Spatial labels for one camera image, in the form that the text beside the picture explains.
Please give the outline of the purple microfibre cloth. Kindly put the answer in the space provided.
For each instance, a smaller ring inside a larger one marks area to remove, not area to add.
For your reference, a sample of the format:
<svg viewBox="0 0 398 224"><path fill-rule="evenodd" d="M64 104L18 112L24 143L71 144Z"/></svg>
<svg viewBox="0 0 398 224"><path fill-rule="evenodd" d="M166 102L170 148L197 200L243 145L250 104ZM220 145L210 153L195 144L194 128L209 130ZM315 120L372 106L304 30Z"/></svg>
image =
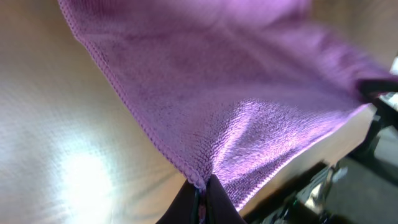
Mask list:
<svg viewBox="0 0 398 224"><path fill-rule="evenodd" d="M156 148L198 189L216 175L237 209L394 81L310 19L310 1L61 0Z"/></svg>

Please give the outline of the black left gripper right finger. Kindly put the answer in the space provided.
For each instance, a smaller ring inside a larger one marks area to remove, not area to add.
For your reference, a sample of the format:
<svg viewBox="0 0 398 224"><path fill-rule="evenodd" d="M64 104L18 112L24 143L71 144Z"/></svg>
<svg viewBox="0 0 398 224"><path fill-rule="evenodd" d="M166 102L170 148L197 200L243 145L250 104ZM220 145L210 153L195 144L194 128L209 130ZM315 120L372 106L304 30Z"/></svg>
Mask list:
<svg viewBox="0 0 398 224"><path fill-rule="evenodd" d="M206 188L210 223L246 224L239 215L217 176L212 174Z"/></svg>

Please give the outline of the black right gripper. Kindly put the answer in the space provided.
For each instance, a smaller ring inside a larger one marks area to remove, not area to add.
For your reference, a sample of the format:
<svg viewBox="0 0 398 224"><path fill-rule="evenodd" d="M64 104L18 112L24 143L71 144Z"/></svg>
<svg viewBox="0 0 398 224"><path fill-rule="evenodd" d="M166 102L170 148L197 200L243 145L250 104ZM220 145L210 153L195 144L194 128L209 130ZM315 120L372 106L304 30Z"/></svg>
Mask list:
<svg viewBox="0 0 398 224"><path fill-rule="evenodd" d="M356 89L361 100L378 99L375 105L376 114L364 141L349 153L348 157L397 187L397 165L376 157L382 130L393 128L397 131L397 109L391 101L394 93L397 93L397 79L362 79L357 81Z"/></svg>

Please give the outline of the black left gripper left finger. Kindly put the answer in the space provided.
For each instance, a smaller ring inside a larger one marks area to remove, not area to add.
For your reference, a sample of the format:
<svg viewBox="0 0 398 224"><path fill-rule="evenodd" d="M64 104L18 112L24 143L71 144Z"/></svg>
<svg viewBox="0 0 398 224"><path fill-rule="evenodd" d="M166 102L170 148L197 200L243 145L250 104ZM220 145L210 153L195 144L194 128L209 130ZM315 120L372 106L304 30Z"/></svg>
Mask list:
<svg viewBox="0 0 398 224"><path fill-rule="evenodd" d="M186 180L170 207L156 224L196 224L198 223L198 206L198 189Z"/></svg>

